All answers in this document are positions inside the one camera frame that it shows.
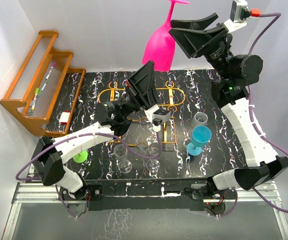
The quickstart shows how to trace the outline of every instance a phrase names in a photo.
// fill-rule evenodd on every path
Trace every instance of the gray panel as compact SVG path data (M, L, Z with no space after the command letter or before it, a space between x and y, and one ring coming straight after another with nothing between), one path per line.
M274 211L264 202L239 202L219 221L201 214L183 209L114 209L87 212L75 221L61 204L23 203L13 240L282 239Z

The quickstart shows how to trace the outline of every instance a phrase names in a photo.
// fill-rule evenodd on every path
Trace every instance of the black marble table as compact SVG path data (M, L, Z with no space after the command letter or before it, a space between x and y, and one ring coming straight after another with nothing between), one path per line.
M95 105L99 95L101 102L120 99L124 94L123 91L114 90L113 92L109 88L122 89L123 80L131 75L132 72L129 71L87 73L71 121L70 133L96 121ZM67 166L80 173L85 180L205 178L220 171L246 166L241 144L230 122L211 96L211 79L217 78L215 71L206 69L155 73L160 103L165 105L164 109L171 110L172 116L166 127L166 139L163 130L159 133L162 141L171 143L163 144L163 152L159 158L160 168L157 174L147 170L147 159L137 157L132 153L128 154L128 159L132 163L131 172L120 173L117 167L118 161L113 154L114 147L118 143L110 142L101 143L88 149L86 162L80 164L71 160ZM192 157L188 155L186 145L190 142L188 131L192 129L192 118L197 112L207 114L207 127L212 132L212 138L199 156ZM143 118L144 116L143 112L130 116L135 122L122 136L122 139L128 144L137 145L132 147L136 152L148 155L147 145L156 142L157 139L156 134L151 131L152 125Z

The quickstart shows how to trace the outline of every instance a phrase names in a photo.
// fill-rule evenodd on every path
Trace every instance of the pink glass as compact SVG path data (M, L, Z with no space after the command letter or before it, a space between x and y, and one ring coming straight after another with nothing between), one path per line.
M171 69L173 57L175 54L175 40L169 34L171 30L171 18L175 4L189 4L184 0L171 1L170 9L166 22L160 26L149 38L145 48L142 64L146 64L152 60L154 62L154 70L159 72L167 72Z

